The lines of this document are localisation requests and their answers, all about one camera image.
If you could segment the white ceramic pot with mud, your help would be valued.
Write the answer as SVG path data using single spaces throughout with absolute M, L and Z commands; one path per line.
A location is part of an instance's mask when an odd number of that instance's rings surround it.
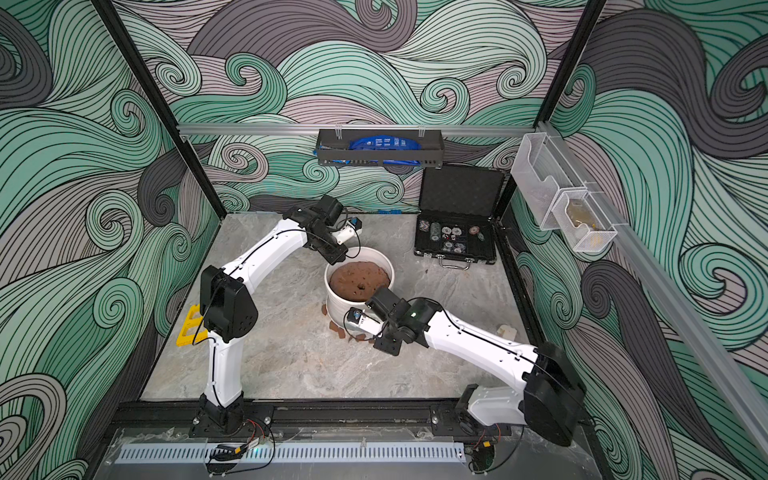
M 342 326 L 350 308 L 364 309 L 378 288 L 393 286 L 395 270 L 383 253 L 361 247 L 354 258 L 327 265 L 323 279 L 330 321 Z

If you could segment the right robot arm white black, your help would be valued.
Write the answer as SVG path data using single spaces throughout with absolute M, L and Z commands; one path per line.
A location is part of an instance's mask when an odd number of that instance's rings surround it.
M 467 323 L 434 299 L 406 300 L 379 288 L 344 323 L 368 334 L 374 348 L 392 356 L 418 344 L 460 358 L 504 383 L 469 386 L 462 409 L 483 426 L 524 426 L 543 439 L 568 447 L 584 418 L 586 385 L 564 350 L 505 339 Z

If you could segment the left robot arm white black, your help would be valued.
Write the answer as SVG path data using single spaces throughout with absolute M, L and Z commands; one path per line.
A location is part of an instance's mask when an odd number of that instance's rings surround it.
M 310 207 L 293 207 L 237 258 L 201 272 L 200 308 L 207 330 L 204 343 L 209 348 L 201 415 L 219 428 L 230 431 L 244 422 L 243 342 L 259 318 L 253 294 L 297 250 L 317 252 L 329 265 L 345 260 L 346 242 L 359 237 L 362 222 L 350 217 L 339 224 L 342 210 L 341 203 L 329 195 Z

